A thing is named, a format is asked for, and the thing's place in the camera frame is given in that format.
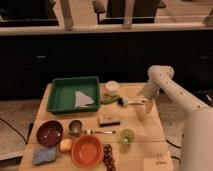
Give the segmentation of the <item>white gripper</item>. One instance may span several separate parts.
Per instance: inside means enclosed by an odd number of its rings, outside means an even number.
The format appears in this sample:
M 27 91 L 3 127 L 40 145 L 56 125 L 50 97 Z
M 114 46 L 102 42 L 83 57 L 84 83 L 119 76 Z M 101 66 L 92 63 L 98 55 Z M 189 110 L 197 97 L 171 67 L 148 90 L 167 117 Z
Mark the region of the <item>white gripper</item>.
M 145 103 L 145 111 L 150 113 L 154 106 L 154 98 L 158 96 L 160 91 L 160 87 L 155 84 L 153 81 L 148 80 L 142 89 L 138 92 L 139 95 L 143 95 L 146 99 L 148 99 Z

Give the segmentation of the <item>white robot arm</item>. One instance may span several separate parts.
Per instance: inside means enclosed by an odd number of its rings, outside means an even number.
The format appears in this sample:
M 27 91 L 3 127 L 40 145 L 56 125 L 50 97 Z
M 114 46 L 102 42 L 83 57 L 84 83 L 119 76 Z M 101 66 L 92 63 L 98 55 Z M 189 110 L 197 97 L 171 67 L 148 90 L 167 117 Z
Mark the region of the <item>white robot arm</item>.
M 213 171 L 213 107 L 172 80 L 171 66 L 153 65 L 140 94 L 154 99 L 162 89 L 186 115 L 179 171 Z

